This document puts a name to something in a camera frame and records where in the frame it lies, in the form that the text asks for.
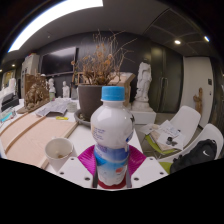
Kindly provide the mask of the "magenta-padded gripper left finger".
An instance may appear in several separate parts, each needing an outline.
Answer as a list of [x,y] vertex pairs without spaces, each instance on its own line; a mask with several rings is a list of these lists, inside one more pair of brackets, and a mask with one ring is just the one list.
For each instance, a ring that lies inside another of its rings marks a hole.
[[84,188],[96,188],[98,177],[94,146],[85,149],[78,157],[70,157],[58,171],[60,177]]

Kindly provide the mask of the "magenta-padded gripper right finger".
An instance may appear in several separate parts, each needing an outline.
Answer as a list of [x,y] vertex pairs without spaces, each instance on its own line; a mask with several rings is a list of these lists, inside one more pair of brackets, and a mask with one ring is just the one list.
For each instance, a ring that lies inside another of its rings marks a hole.
[[129,146],[127,187],[140,188],[166,177],[168,173],[154,157],[146,157],[134,146]]

